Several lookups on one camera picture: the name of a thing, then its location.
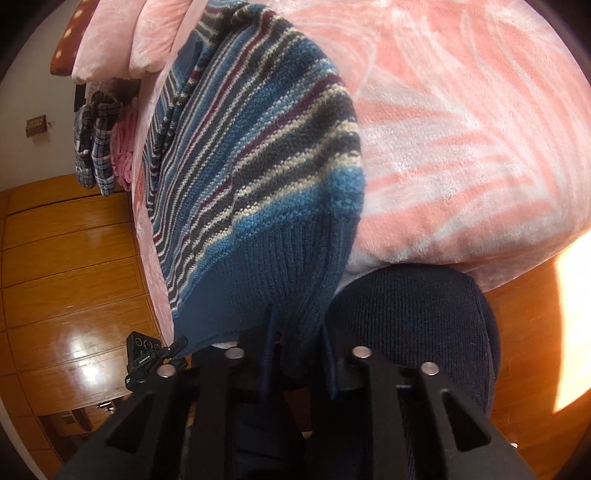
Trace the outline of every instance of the pink towel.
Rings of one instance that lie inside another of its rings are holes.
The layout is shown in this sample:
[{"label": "pink towel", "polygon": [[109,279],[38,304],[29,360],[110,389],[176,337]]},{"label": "pink towel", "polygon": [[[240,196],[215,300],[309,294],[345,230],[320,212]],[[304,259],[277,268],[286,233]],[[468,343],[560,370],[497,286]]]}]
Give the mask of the pink towel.
[{"label": "pink towel", "polygon": [[135,124],[138,118],[138,99],[121,109],[119,121],[111,132],[111,164],[117,183],[131,190],[131,168],[134,160]]}]

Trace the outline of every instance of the plaid shirt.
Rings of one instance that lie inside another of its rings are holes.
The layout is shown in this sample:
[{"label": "plaid shirt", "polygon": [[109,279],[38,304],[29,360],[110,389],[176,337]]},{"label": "plaid shirt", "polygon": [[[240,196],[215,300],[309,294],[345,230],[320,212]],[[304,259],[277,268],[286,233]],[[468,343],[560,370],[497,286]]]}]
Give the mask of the plaid shirt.
[{"label": "plaid shirt", "polygon": [[76,153],[76,177],[80,185],[87,189],[95,186],[90,151],[93,144],[93,125],[90,105],[83,105],[76,112],[74,121],[74,151]]},{"label": "plaid shirt", "polygon": [[121,104],[101,92],[92,103],[80,107],[74,122],[76,177],[89,189],[98,184],[101,195],[115,190],[111,164],[111,131],[119,119]]},{"label": "plaid shirt", "polygon": [[92,109],[96,115],[90,156],[100,193],[107,196],[115,190],[115,174],[111,164],[111,131],[119,119],[121,104],[111,97],[97,93],[93,95]]}]

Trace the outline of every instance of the polka dot pillow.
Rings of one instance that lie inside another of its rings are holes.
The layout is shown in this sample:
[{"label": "polka dot pillow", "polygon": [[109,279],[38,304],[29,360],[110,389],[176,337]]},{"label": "polka dot pillow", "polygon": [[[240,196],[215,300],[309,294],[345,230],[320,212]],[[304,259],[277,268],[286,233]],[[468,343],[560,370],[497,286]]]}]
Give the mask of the polka dot pillow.
[{"label": "polka dot pillow", "polygon": [[67,77],[72,74],[82,36],[98,4],[99,0],[82,0],[74,10],[51,58],[49,72],[52,75]]}]

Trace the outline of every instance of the metal screw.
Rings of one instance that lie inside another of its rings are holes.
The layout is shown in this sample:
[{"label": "metal screw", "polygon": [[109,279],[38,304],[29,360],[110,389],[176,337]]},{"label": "metal screw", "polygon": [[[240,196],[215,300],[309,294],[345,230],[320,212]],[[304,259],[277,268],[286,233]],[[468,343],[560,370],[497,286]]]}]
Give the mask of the metal screw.
[{"label": "metal screw", "polygon": [[164,378],[172,377],[176,372],[177,369],[171,364],[160,365],[156,370],[156,373]]},{"label": "metal screw", "polygon": [[439,367],[433,362],[425,362],[421,365],[421,371],[426,375],[437,375]]},{"label": "metal screw", "polygon": [[239,360],[244,356],[244,350],[242,350],[239,346],[233,346],[232,348],[226,350],[224,355],[226,355],[226,358],[229,358],[230,360]]},{"label": "metal screw", "polygon": [[353,348],[353,355],[357,358],[368,358],[371,356],[371,353],[371,350],[366,346],[359,345]]}]

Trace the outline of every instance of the pink pillow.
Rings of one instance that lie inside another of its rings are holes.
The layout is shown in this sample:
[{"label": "pink pillow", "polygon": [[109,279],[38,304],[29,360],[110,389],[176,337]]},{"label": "pink pillow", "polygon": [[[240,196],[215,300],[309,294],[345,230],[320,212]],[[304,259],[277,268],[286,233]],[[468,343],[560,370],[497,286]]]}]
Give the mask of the pink pillow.
[{"label": "pink pillow", "polygon": [[191,0],[147,0],[135,25],[129,72],[141,78],[164,68]]},{"label": "pink pillow", "polygon": [[129,78],[135,24],[146,0],[100,0],[76,55],[72,79],[98,82]]}]

